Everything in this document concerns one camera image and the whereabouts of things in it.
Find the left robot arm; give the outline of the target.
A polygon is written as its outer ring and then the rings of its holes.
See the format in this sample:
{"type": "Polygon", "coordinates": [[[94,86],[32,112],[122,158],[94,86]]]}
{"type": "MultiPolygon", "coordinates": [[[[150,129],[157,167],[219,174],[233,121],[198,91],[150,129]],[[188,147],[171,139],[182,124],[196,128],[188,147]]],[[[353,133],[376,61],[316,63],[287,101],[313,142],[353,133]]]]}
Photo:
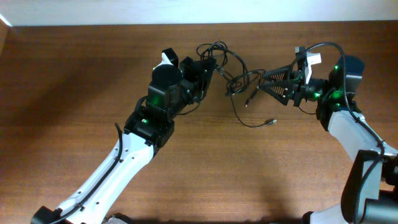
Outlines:
{"type": "Polygon", "coordinates": [[[174,132],[174,118],[206,95],[215,59],[182,62],[168,59],[154,67],[148,94],[139,99],[112,151],[88,180],[51,210],[40,207],[31,223],[102,223],[131,179],[164,147],[174,132]]]}

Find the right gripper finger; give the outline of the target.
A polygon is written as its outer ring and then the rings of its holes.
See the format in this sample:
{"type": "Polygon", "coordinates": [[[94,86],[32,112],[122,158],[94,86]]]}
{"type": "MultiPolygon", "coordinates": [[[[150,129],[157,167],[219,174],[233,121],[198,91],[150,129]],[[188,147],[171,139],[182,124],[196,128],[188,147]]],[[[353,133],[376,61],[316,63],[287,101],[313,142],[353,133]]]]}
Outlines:
{"type": "Polygon", "coordinates": [[[267,81],[289,80],[291,73],[292,73],[291,66],[286,65],[274,70],[266,71],[262,75],[262,78],[267,81]]]}
{"type": "Polygon", "coordinates": [[[278,102],[287,105],[294,85],[289,81],[274,81],[260,85],[259,89],[274,97],[278,102]]]}

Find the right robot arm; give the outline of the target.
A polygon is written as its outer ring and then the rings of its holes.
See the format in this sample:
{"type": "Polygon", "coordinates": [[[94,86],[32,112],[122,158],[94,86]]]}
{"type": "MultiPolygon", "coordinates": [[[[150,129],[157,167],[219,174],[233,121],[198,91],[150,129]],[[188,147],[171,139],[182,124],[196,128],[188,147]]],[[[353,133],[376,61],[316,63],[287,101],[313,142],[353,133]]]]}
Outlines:
{"type": "Polygon", "coordinates": [[[354,101],[364,63],[341,57],[328,79],[312,77],[320,54],[262,75],[259,89],[286,105],[302,100],[317,102],[315,115],[353,160],[341,200],[330,208],[305,213],[302,223],[397,223],[397,149],[386,144],[367,124],[354,101]]]}

